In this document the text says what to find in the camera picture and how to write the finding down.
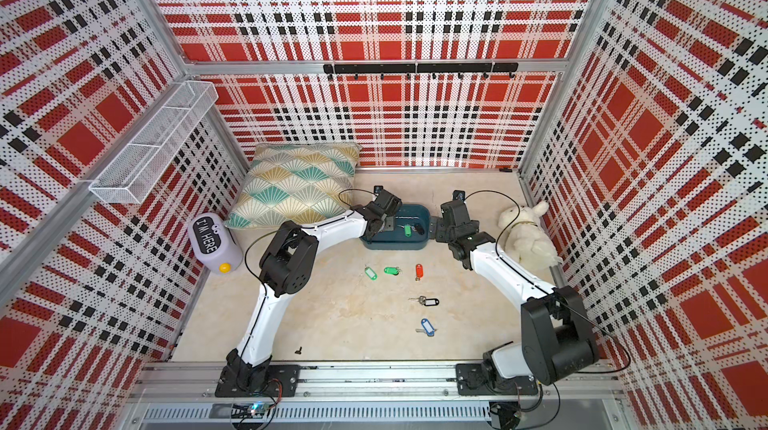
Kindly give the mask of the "blue tag key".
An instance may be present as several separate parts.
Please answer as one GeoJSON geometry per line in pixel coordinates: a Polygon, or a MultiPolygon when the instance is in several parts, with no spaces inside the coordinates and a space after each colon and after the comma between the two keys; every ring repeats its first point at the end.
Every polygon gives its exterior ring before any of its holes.
{"type": "Polygon", "coordinates": [[[432,323],[427,318],[423,318],[420,321],[420,327],[416,329],[416,332],[420,334],[424,334],[428,337],[433,337],[436,333],[436,328],[432,325],[432,323]]]}

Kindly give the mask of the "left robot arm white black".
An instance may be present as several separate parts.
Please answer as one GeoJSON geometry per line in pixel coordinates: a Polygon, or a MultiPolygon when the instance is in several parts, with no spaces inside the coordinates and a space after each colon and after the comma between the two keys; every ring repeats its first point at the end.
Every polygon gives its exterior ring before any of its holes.
{"type": "Polygon", "coordinates": [[[246,333],[226,356],[216,396],[249,396],[264,391],[269,385],[268,369],[279,327],[294,295],[309,282],[316,257],[348,240],[372,240],[401,207],[400,198],[380,190],[371,202],[354,205],[341,216],[314,224],[281,224],[259,260],[257,304],[246,333]]]}

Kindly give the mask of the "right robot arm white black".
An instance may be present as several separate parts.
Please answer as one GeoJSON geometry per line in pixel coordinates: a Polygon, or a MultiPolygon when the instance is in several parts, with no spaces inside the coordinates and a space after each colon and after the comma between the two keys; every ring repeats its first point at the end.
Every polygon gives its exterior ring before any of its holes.
{"type": "Polygon", "coordinates": [[[445,243],[464,269],[484,277],[519,309],[521,340],[486,356],[493,377],[531,376],[551,385],[600,360],[593,325],[578,292],[545,282],[507,256],[470,218],[464,201],[441,205],[435,240],[445,243]]]}

